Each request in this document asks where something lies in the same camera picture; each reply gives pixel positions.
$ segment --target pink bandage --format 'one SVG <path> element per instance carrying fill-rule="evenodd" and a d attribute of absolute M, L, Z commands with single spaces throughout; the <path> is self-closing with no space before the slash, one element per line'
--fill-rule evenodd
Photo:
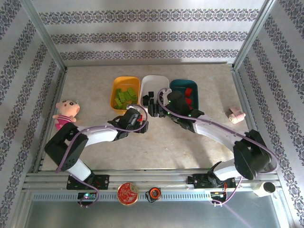
<path fill-rule="evenodd" d="M 229 110 L 232 112 L 232 114 L 229 116 L 229 120 L 233 124 L 241 122 L 245 119 L 246 114 L 238 110 L 238 108 L 236 108 L 235 106 L 229 108 Z"/>

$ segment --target cable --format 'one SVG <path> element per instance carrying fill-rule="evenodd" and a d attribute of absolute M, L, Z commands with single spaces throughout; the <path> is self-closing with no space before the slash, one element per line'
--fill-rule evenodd
<path fill-rule="evenodd" d="M 139 131 L 140 129 L 144 128 L 145 125 L 147 124 L 148 113 L 147 113 L 146 110 L 145 110 L 142 106 L 140 106 L 140 105 L 132 104 L 132 106 L 137 106 L 137 107 L 141 108 L 141 109 L 144 111 L 145 115 L 146 115 L 146 121 L 143 123 L 143 125 L 142 125 L 141 127 L 137 128 L 137 129 L 134 129 L 134 130 L 126 130 L 126 129 L 122 129 L 122 128 L 119 128 L 119 127 L 104 126 L 104 125 L 103 125 L 103 126 L 88 127 L 88 128 L 85 128 L 85 129 L 79 131 L 79 132 L 73 137 L 73 139 L 71 140 L 71 142 L 70 142 L 69 146 L 67 147 L 66 152 L 65 152 L 65 154 L 63 155 L 62 160 L 61 160 L 60 164 L 58 165 L 58 167 L 57 167 L 55 173 L 58 173 L 58 172 L 61 170 L 61 168 L 62 168 L 62 166 L 63 166 L 65 160 L 67 159 L 67 155 L 68 155 L 68 153 L 69 153 L 69 151 L 70 151 L 70 149 L 71 149 L 73 143 L 75 142 L 76 138 L 77 138 L 81 133 L 83 133 L 83 132 L 89 132 L 89 131 L 92 131 L 92 130 L 104 130 L 104 129 L 113 129 L 113 130 L 118 130 L 118 131 L 122 131 L 122 132 L 136 132 L 136 131 Z M 73 176 L 73 175 L 72 175 L 72 177 L 73 177 L 74 179 L 76 179 L 78 182 L 80 182 L 80 183 L 82 183 L 82 184 L 84 184 L 84 185 L 88 186 L 89 188 L 92 188 L 92 189 L 94 189 L 94 190 L 96 191 L 96 198 L 95 198 L 95 200 L 94 200 L 91 204 L 86 205 L 86 208 L 88 208 L 88 207 L 94 205 L 94 204 L 98 201 L 98 199 L 99 199 L 99 190 L 98 190 L 97 188 L 95 188 L 94 186 L 85 183 L 84 181 L 78 179 L 77 177 L 75 177 L 75 176 Z"/>
<path fill-rule="evenodd" d="M 224 126 L 222 126 L 222 125 L 220 125 L 220 124 L 218 124 L 218 123 L 216 123 L 216 122 L 213 122 L 213 121 L 210 121 L 210 120 L 203 120 L 203 119 L 198 119 L 198 118 L 183 116 L 183 115 L 179 115 L 179 114 L 177 114 L 177 113 L 173 113 L 171 110 L 169 110 L 168 108 L 166 108 L 166 107 L 162 104 L 162 102 L 161 102 L 161 100 L 160 100 L 160 94 L 161 94 L 161 92 L 163 92 L 164 90 L 167 90 L 167 88 L 163 88 L 163 89 L 161 89 L 161 90 L 158 92 L 158 94 L 157 94 L 157 100 L 158 100 L 158 103 L 160 104 L 160 106 L 161 106 L 165 111 L 167 111 L 168 113 L 170 113 L 170 114 L 172 114 L 172 115 L 174 115 L 174 116 L 176 116 L 176 117 L 178 117 L 178 118 L 187 119 L 187 120 L 194 120 L 194 121 L 201 121 L 201 122 L 205 122 L 205 123 L 209 123 L 209 124 L 215 125 L 215 126 L 221 128 L 221 129 L 223 129 L 223 130 L 225 130 L 225 131 L 227 131 L 227 132 L 229 132 L 229 133 L 231 133 L 231 134 L 234 134 L 234 135 L 236 135 L 236 136 L 238 136 L 238 137 L 241 137 L 242 139 L 247 140 L 248 142 L 253 143 L 254 145 L 256 145 L 256 146 L 262 148 L 262 149 L 265 150 L 267 153 L 269 153 L 269 154 L 271 155 L 271 157 L 272 157 L 272 158 L 275 160 L 275 162 L 276 162 L 276 163 L 275 163 L 275 167 L 274 167 L 272 170 L 270 170 L 270 171 L 264 171 L 264 172 L 260 172 L 260 173 L 261 173 L 261 174 L 267 174 L 267 173 L 271 173 L 271 172 L 274 172 L 274 171 L 277 170 L 277 167 L 278 167 L 278 163 L 279 163 L 279 162 L 278 162 L 278 159 L 277 159 L 276 155 L 275 155 L 270 149 L 268 149 L 267 147 L 265 147 L 264 145 L 262 145 L 262 144 L 260 144 L 260 143 L 258 143 L 258 142 L 256 142 L 256 141 L 254 141 L 254 140 L 252 140 L 252 139 L 250 139 L 250 138 L 248 138 L 248 137 L 246 137 L 246 136 L 243 136 L 243 135 L 241 135 L 241 134 L 239 134 L 239 133 L 237 133 L 237 132 L 235 132 L 235 131 L 233 131 L 233 130 L 231 130 L 231 129 L 229 129 L 229 128 L 226 128 L 226 127 L 224 127 Z"/>
<path fill-rule="evenodd" d="M 217 199 L 212 199 L 212 201 L 218 203 L 218 204 L 214 203 L 214 205 L 215 205 L 215 206 L 217 206 L 217 205 L 223 205 L 223 204 L 227 203 L 229 200 L 231 200 L 231 198 L 232 198 L 232 197 L 234 196 L 234 194 L 236 193 L 236 191 L 237 191 L 237 189 L 238 189 L 240 183 L 242 182 L 242 180 L 243 180 L 243 177 L 241 176 L 241 178 L 239 179 L 239 182 L 237 183 L 237 186 L 235 187 L 235 189 L 233 190 L 233 192 L 231 193 L 231 195 L 228 197 L 228 199 L 226 199 L 224 202 L 221 202 L 221 201 L 219 201 L 219 200 L 217 200 Z"/>

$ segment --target green block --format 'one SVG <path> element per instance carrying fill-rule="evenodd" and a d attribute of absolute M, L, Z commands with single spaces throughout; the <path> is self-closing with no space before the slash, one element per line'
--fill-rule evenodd
<path fill-rule="evenodd" d="M 125 97 L 124 97 L 124 93 L 123 93 L 123 92 L 120 92 L 120 93 L 118 93 L 118 94 L 119 94 L 119 100 L 120 100 L 121 102 L 126 102 Z"/>
<path fill-rule="evenodd" d="M 127 91 L 129 92 L 130 96 L 136 96 L 136 93 L 132 87 L 128 88 Z"/>
<path fill-rule="evenodd" d="M 132 96 L 132 104 L 137 104 L 137 96 Z"/>
<path fill-rule="evenodd" d="M 128 104 L 124 103 L 123 106 L 122 106 L 122 109 L 127 109 L 127 106 L 128 106 Z"/>
<path fill-rule="evenodd" d="M 115 91 L 115 98 L 119 98 L 119 93 L 122 91 L 122 89 L 116 89 Z"/>
<path fill-rule="evenodd" d="M 115 100 L 118 107 L 123 106 L 123 104 L 120 102 L 120 100 L 118 98 L 115 98 L 114 100 Z"/>
<path fill-rule="evenodd" d="M 124 92 L 124 97 L 126 101 L 130 101 L 132 99 L 128 91 Z"/>

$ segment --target doll face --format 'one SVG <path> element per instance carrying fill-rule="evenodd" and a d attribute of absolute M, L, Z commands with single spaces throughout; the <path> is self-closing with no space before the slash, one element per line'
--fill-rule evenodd
<path fill-rule="evenodd" d="M 59 110 L 60 114 L 70 117 L 75 117 L 80 110 L 79 104 L 70 100 L 57 103 L 56 108 Z"/>

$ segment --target tape measure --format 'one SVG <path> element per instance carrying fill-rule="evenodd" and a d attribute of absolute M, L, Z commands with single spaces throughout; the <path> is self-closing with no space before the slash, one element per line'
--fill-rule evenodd
<path fill-rule="evenodd" d="M 146 198 L 150 203 L 154 203 L 161 198 L 161 189 L 151 188 L 146 192 Z"/>

